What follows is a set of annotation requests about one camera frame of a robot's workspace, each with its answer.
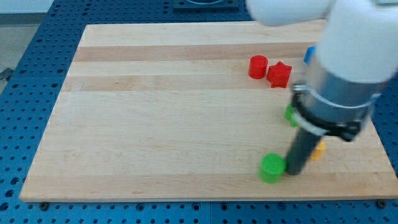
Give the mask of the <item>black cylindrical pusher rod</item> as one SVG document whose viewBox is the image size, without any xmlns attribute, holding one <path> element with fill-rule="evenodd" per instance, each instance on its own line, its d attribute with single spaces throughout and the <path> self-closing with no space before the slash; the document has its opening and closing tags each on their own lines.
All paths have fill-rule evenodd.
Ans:
<svg viewBox="0 0 398 224">
<path fill-rule="evenodd" d="M 299 128 L 285 157 L 286 173 L 299 175 L 322 138 L 322 135 L 316 135 Z"/>
</svg>

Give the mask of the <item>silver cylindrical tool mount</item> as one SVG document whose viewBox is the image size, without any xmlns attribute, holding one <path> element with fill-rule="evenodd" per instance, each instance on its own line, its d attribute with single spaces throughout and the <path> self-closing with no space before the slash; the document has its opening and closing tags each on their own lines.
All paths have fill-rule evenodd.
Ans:
<svg viewBox="0 0 398 224">
<path fill-rule="evenodd" d="M 300 126 L 296 140 L 318 142 L 323 136 L 354 140 L 369 122 L 381 88 L 381 83 L 338 77 L 313 56 L 303 81 L 293 85 L 292 104 Z"/>
</svg>

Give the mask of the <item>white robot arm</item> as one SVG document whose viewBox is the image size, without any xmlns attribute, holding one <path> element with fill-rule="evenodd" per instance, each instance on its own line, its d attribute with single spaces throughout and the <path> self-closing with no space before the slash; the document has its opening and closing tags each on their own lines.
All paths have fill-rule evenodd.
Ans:
<svg viewBox="0 0 398 224">
<path fill-rule="evenodd" d="M 292 87 L 297 135 L 285 158 L 301 173 L 324 136 L 352 141 L 368 124 L 374 102 L 397 73 L 397 2 L 248 0 L 265 26 L 325 19 L 301 82 Z"/>
</svg>

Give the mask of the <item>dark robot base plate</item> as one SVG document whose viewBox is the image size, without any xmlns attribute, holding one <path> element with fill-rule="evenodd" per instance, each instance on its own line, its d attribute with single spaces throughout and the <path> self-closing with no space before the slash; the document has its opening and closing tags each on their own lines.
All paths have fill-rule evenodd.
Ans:
<svg viewBox="0 0 398 224">
<path fill-rule="evenodd" d="M 239 9 L 238 0 L 174 0 L 173 10 L 217 10 L 217 9 Z"/>
</svg>

